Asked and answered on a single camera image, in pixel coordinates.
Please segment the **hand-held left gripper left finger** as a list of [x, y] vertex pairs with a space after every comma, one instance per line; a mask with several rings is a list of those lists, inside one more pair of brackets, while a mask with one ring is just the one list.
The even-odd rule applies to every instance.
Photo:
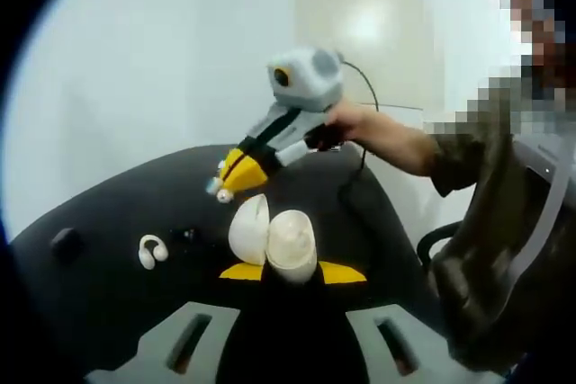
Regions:
[[88, 383], [265, 383], [262, 356], [243, 342], [230, 348], [241, 311], [188, 302], [144, 333], [115, 370], [94, 370]]

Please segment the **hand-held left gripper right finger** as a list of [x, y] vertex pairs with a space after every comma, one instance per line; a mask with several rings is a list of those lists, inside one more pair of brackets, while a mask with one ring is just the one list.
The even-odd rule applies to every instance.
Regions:
[[292, 268], [292, 382], [442, 382], [446, 341], [420, 281], [300, 260]]

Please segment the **person's right hand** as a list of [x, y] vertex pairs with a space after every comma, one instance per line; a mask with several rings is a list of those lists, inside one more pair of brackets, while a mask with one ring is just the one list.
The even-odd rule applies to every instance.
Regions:
[[371, 107], [343, 99], [329, 110], [325, 124], [336, 128], [343, 140], [374, 153], [383, 149], [383, 138], [392, 120]]

